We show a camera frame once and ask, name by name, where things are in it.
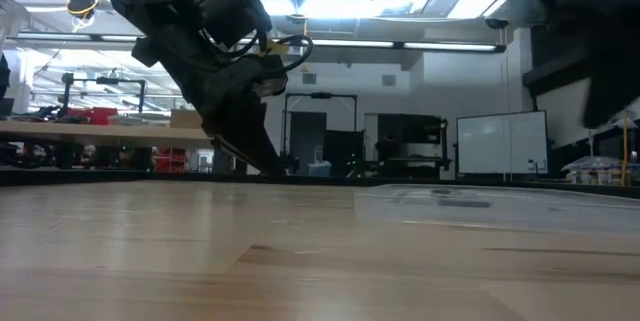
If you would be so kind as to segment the wrapped pack of bottles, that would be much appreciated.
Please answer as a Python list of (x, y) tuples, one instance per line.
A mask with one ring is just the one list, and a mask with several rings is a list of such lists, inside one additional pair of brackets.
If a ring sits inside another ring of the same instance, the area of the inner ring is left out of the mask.
[(561, 168), (572, 184), (599, 186), (640, 185), (640, 163), (620, 159), (585, 156)]

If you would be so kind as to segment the cardboard box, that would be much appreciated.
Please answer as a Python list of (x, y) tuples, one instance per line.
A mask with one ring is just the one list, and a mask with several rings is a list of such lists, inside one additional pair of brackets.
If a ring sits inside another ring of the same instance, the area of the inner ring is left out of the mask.
[(203, 119), (195, 110), (172, 109), (170, 127), (175, 129), (200, 129)]

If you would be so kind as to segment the long ceiling light fixture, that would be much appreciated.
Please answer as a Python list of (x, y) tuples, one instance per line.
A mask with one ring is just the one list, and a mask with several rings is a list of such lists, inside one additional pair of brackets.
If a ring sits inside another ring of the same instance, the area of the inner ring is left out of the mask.
[[(138, 39), (135, 35), (100, 35), (100, 34), (71, 34), (71, 33), (44, 33), (44, 32), (20, 32), (17, 36), (8, 36), (10, 41), (20, 42), (58, 42), (58, 43), (115, 43), (133, 44)], [(367, 48), (367, 49), (394, 49), (409, 51), (444, 51), (467, 53), (503, 53), (506, 45), (496, 44), (467, 44), (447, 42), (401, 42), (401, 41), (372, 41), (372, 40), (340, 40), (340, 39), (314, 39), (315, 46), (342, 47), (342, 48)]]

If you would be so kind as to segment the whiteboard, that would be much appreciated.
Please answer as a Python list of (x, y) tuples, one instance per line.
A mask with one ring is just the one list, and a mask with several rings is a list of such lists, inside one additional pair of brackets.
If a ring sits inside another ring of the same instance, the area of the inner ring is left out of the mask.
[(457, 118), (456, 138), (460, 174), (549, 173), (545, 111)]

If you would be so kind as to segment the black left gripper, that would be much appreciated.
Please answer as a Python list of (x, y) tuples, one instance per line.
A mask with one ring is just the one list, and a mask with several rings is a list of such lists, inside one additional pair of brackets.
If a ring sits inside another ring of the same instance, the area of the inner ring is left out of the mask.
[(283, 66), (275, 54), (242, 57), (214, 72), (199, 93), (202, 127), (213, 135), (212, 144), (265, 175), (282, 174), (281, 159), (264, 125), (267, 106), (261, 98), (284, 89)]

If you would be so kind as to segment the red storage drawers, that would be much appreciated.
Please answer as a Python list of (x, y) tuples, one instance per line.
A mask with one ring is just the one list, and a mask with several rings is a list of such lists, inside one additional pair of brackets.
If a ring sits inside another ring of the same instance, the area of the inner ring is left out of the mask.
[(152, 159), (157, 173), (181, 174), (187, 171), (188, 158), (184, 149), (155, 148)]

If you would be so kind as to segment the clear plastic bag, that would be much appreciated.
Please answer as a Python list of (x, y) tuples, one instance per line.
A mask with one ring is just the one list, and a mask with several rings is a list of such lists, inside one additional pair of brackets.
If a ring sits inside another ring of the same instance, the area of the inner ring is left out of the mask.
[(354, 194), (356, 217), (640, 237), (640, 200), (574, 191), (388, 184)]

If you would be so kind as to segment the red plastic bin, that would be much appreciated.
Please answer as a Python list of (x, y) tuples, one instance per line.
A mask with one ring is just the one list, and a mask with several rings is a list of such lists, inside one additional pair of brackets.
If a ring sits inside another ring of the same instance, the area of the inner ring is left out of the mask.
[(89, 124), (92, 125), (109, 125), (109, 118), (118, 115), (116, 108), (93, 107), (87, 109), (69, 108), (67, 114), (70, 116), (79, 116), (88, 118)]

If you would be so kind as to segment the black equipment cart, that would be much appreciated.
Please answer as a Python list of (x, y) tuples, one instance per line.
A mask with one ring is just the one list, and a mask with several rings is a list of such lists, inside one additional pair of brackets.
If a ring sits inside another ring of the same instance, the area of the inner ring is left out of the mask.
[(379, 114), (377, 176), (438, 180), (451, 163), (447, 131), (440, 116)]

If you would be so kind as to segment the black metal frame rig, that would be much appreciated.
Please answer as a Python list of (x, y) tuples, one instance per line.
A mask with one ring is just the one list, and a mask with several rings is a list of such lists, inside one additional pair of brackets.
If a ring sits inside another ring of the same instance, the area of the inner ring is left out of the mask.
[[(289, 103), (291, 97), (296, 96), (298, 101), (302, 97), (310, 99), (328, 100), (331, 98), (351, 98), (353, 106), (353, 131), (331, 130), (328, 126), (328, 112), (319, 111), (306, 113), (295, 111), (291, 114), (293, 103)], [(362, 157), (362, 134), (357, 129), (356, 95), (332, 94), (327, 92), (287, 93), (284, 106), (283, 136), (284, 148), (281, 152), (287, 160), (296, 159), (297, 168), (293, 169), (294, 175), (322, 176), (319, 171), (324, 168), (324, 162), (331, 164), (331, 177), (345, 178), (352, 172), (353, 163)]]

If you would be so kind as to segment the wooden workbench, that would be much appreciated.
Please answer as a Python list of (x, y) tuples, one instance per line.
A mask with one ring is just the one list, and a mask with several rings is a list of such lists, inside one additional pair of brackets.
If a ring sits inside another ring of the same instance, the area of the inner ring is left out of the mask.
[(210, 140), (199, 129), (0, 121), (0, 155), (5, 163), (20, 168), (151, 172), (155, 148), (184, 149), (186, 172), (210, 167), (214, 155)]

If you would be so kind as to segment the black metal stand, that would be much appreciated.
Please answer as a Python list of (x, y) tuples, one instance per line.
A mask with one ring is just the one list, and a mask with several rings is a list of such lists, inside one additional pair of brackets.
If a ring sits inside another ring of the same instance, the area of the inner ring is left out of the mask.
[(69, 102), (71, 97), (71, 86), (76, 82), (95, 82), (97, 85), (118, 85), (119, 83), (132, 83), (138, 84), (140, 90), (138, 93), (138, 105), (137, 110), (139, 113), (143, 111), (144, 102), (146, 100), (146, 81), (145, 80), (127, 80), (122, 78), (109, 78), (109, 77), (97, 77), (97, 78), (76, 78), (73, 73), (64, 73), (61, 81), (64, 85), (64, 94), (61, 102), (61, 112), (63, 115), (67, 114), (69, 108)]

